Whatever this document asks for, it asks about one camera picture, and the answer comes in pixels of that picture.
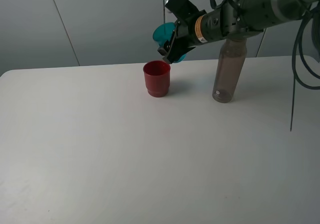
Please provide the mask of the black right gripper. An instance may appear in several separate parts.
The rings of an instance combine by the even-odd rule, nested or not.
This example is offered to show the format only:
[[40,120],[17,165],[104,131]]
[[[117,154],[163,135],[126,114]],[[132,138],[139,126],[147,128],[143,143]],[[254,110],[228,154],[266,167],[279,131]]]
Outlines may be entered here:
[[198,10],[189,0],[167,0],[165,7],[177,18],[176,31],[159,36],[157,51],[166,63],[173,64],[196,46],[208,42],[202,31],[206,11]]

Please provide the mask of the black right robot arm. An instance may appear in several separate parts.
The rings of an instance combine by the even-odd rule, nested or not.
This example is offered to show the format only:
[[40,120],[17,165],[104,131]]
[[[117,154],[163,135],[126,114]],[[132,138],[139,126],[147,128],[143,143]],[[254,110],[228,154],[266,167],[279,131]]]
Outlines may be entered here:
[[210,0],[211,12],[189,0],[168,0],[165,7],[177,18],[169,39],[158,48],[163,60],[177,62],[196,46],[225,39],[247,39],[266,28],[299,20],[307,6],[319,0]]

